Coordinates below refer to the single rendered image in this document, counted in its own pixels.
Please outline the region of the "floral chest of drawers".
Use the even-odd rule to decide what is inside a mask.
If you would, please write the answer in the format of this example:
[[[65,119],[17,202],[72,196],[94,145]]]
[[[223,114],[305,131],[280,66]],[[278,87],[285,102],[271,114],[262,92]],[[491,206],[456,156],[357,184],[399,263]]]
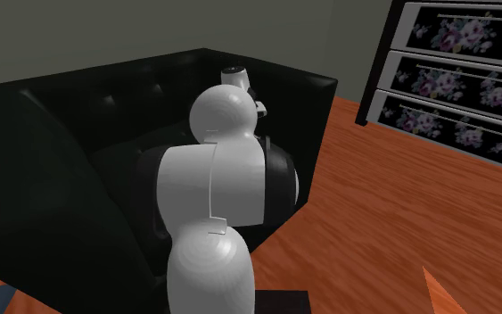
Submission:
[[[355,122],[502,166],[502,0],[391,0]]]

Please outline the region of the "black leather sofa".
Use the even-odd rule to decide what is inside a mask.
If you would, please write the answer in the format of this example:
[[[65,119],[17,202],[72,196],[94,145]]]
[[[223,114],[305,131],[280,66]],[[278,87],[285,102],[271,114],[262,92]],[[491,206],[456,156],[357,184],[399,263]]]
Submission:
[[[266,105],[260,136],[309,198],[334,78],[199,48],[0,84],[0,280],[61,314],[168,314],[169,235],[132,218],[138,157],[191,145],[189,111],[230,66]]]

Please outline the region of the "dark robot stand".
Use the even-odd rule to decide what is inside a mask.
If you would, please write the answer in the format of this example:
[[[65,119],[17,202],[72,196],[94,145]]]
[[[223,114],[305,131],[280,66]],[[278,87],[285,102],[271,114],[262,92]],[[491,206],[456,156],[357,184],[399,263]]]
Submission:
[[[309,294],[299,290],[257,290],[254,314],[312,314]]]

